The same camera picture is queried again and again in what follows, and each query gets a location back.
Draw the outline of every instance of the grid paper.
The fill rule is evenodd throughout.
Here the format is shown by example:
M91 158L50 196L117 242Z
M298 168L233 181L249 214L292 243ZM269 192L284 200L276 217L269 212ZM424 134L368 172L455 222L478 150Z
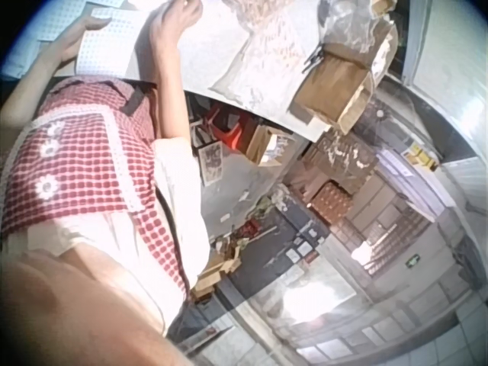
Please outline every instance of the grid paper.
M29 30L38 40L55 40L77 17L85 0L51 0L45 4L29 24Z
M139 33L149 12L93 9L97 18L112 18L107 27L85 32L76 63L76 73L123 78Z
M11 48L5 59L0 73L12 78L20 79L31 67L40 49L40 42L24 32Z
M88 0L93 4L99 4L103 6L111 6L112 8L119 8L124 0Z

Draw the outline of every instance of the hand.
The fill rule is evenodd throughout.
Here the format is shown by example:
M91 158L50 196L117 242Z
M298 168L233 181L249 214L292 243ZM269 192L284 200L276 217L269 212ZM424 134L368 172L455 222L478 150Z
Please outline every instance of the hand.
M79 47L85 31L98 31L111 22L91 15L82 15L76 19L57 39L50 44L50 51L59 63L65 63L78 56Z
M172 3L158 10L152 20L149 38L155 59L164 49L176 49L185 29L201 18L203 5L201 0L172 0Z

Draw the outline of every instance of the white flower embroidery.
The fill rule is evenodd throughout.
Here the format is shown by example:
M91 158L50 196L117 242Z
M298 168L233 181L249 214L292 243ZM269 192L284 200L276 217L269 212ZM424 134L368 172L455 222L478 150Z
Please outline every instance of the white flower embroidery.
M61 131L64 127L64 121L58 120L57 122L52 122L49 128L47 129L47 136L56 137L61 134Z
M39 198L49 200L58 190L59 184L51 174L39 178L36 183L36 193Z
M40 155L43 158L50 158L56 155L59 149L59 143L57 140L49 140L40 146Z

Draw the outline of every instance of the apron strap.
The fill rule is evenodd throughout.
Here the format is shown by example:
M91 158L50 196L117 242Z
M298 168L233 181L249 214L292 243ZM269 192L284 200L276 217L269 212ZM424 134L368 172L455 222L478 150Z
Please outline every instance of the apron strap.
M183 280L183 283L185 284L186 297L187 299L190 299L190 290L191 290L190 282L188 281L188 278L186 277L185 274L185 269L183 268L183 259L181 257L181 247L180 247L180 242L178 240L178 233L176 232L175 218L173 217L173 213L169 208L168 202L166 201L166 199L164 198L164 196L162 195L161 191L157 186L156 186L156 198L159 201L159 204L161 204L163 211L165 211L169 230L171 231L171 235L173 236L173 243L175 244L176 260L180 264L178 266L178 271L181 276L181 279Z
M85 82L82 80L73 80L73 82L70 82L69 84L64 85L62 88L53 91L53 95L59 94L66 88L80 84L85 84ZM137 111L137 108L139 108L139 106L143 103L144 97L146 96L146 93L139 86L135 87L132 95L129 97L129 99L127 99L125 95L122 94L122 92L117 88L117 86L115 86L115 84L109 80L105 80L103 82L93 82L93 84L104 84L119 94L119 96L126 101L125 105L119 108L119 111L128 117L133 116L134 112Z

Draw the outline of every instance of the green sign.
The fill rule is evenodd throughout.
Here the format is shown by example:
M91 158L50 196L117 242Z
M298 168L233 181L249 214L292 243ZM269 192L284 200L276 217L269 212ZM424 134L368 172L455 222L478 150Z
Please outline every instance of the green sign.
M405 265L407 268L411 268L420 261L420 255L415 254L412 258L410 258L408 261L406 261Z

